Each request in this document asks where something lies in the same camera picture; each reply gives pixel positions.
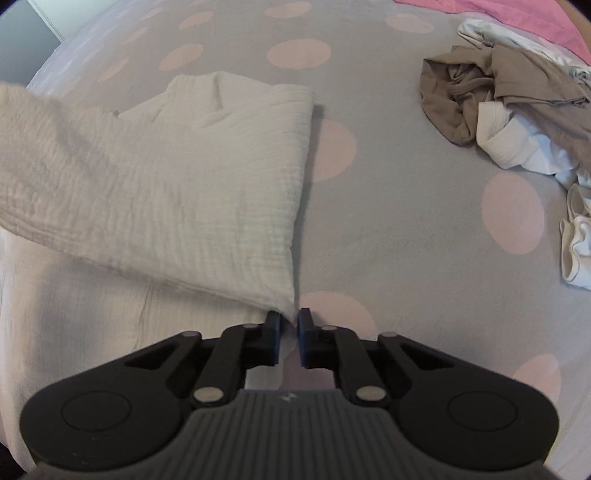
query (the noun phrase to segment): bed sheet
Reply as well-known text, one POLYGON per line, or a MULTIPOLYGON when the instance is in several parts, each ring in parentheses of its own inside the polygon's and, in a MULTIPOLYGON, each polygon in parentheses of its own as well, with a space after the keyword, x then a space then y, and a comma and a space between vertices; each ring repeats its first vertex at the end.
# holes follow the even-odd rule
MULTIPOLYGON (((422 59, 466 44, 446 15, 388 0, 121 0, 66 39, 29 88, 123 112, 178 74, 221 70, 316 93, 293 245, 298 304, 361 337, 396 330, 528 382, 556 404, 548 466, 591 472, 591 293, 560 278, 565 193, 445 140, 420 108, 422 59)), ((42 386, 179 330, 195 299, 0 237, 0 413, 42 386)), ((293 342, 252 385, 326 388, 293 342)))

